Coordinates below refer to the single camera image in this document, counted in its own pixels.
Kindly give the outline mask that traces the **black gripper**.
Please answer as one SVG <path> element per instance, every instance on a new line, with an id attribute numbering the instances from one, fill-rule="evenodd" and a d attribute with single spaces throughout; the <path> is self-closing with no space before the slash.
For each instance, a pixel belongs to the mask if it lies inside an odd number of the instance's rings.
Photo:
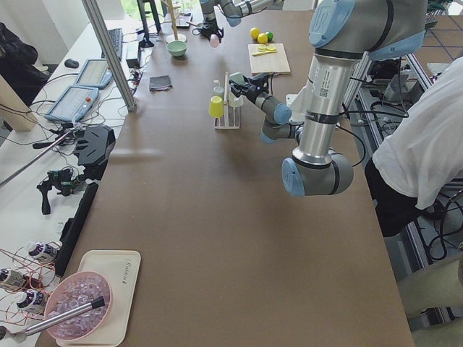
<path id="1" fill-rule="evenodd" d="M 255 105 L 263 105 L 264 97 L 264 87 L 260 85 L 250 84 L 250 79 L 247 76 L 242 76 L 242 80 L 239 83 L 231 82 L 230 83 L 231 93 L 238 98 L 241 95 L 244 95 L 251 103 Z"/>
<path id="2" fill-rule="evenodd" d="M 201 26 L 200 35 L 207 40 L 210 39 L 211 35 L 216 35 L 219 43 L 221 43 L 224 38 L 224 29 L 218 28 L 216 20 L 204 20 Z"/>

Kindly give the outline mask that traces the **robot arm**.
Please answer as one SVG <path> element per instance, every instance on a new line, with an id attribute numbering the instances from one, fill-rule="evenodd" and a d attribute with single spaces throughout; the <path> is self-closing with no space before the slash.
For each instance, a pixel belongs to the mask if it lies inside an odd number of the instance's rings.
<path id="1" fill-rule="evenodd" d="M 238 26 L 243 17 L 257 14 L 273 6 L 277 1 L 253 0 L 235 3 L 232 0 L 201 0 L 200 8 L 203 21 L 197 27 L 197 34 L 206 38 L 210 44 L 221 43 L 224 38 L 224 29 L 218 26 L 215 8 L 218 7 L 231 27 Z"/>
<path id="2" fill-rule="evenodd" d="M 426 1 L 323 1 L 310 22 L 313 76 L 300 90 L 305 115 L 294 133 L 298 146 L 281 165 L 292 196 L 331 195 L 352 183 L 352 164 L 330 148 L 352 69 L 371 60 L 415 52 L 425 34 Z"/>

